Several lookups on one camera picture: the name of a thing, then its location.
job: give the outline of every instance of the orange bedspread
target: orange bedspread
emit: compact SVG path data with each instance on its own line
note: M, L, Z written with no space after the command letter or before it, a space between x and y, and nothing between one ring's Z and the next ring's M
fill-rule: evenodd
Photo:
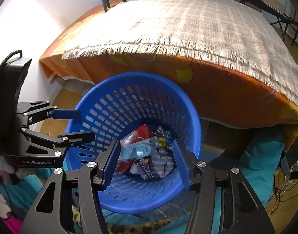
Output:
M111 6L120 0L112 0ZM90 20L103 14L97 6L70 25L44 52L40 62L47 78L78 79L97 84L127 71L162 75L176 82L193 101L200 117L237 128L268 127L282 123L286 148L298 133L298 106L262 82L221 66L191 58L168 55L117 57L103 55L61 59L69 40Z

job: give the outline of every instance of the floor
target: floor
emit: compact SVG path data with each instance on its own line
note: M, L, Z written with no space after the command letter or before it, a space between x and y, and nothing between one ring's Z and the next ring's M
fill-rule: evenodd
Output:
M287 39L285 40L285 44L292 54L295 62L298 64L298 48L291 47ZM82 96L78 93L73 93L66 89L62 89L53 102L53 105L56 105L59 108L74 108L81 98ZM67 120L53 120L51 118L47 119L44 121L40 132L56 137L60 133L64 133L67 122ZM232 129L228 129L215 123L212 124L211 122L203 122L202 127L204 126L206 126L206 130L208 131L206 135L204 135L204 142L206 143L204 148L206 148L208 151L213 151L214 153L227 153L227 156L238 157L241 154L241 150L250 139L250 131L240 131L240 129L237 131L232 131ZM241 141L241 145L230 144L230 141ZM277 185L280 186L284 183L284 176L282 173L278 173L276 180L278 180L278 177L280 178L280 181L277 182ZM285 186L285 189L291 188L293 185L295 184L288 184L288 187ZM298 209L298 183L295 185L295 187L293 187L292 190L285 192L282 195L281 200L289 199L295 195L297 196L286 202L282 202L279 205L276 204L276 199L273 197L266 207L266 211L269 214L277 234L279 234L286 227Z

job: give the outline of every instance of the blanket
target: blanket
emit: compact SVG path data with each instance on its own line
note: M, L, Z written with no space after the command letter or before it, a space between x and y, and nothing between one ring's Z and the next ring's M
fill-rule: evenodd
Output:
M251 76L298 105L298 66L286 46L261 13L233 0L129 0L91 21L62 58L103 54L207 61Z

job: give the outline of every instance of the screw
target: screw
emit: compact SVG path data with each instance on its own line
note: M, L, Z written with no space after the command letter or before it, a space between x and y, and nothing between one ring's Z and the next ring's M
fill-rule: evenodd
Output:
M234 168L231 168L231 171L234 173L234 174L238 174L240 171L238 168L234 167Z
M87 166L88 166L89 168L93 168L93 167L96 166L96 162L94 162L94 161L89 162L89 163L87 163Z
M62 169L61 168L57 168L54 170L55 174L61 174L62 173Z
M203 162L203 161L199 161L199 162L197 162L197 166L199 166L199 167L205 167L206 166L206 163Z

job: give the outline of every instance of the laundry basket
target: laundry basket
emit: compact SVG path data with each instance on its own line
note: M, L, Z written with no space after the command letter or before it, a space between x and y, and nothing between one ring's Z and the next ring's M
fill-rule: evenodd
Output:
M70 170L79 169L107 150L113 138L122 139L142 124L160 124L180 138L196 157L201 151L201 126L197 111L184 91L155 74L128 72L92 88L79 102L81 122L70 120L66 132L92 131L96 136L84 147L70 148ZM184 189L177 168L158 181L143 181L115 172L111 184L98 192L101 207L123 214L157 209Z

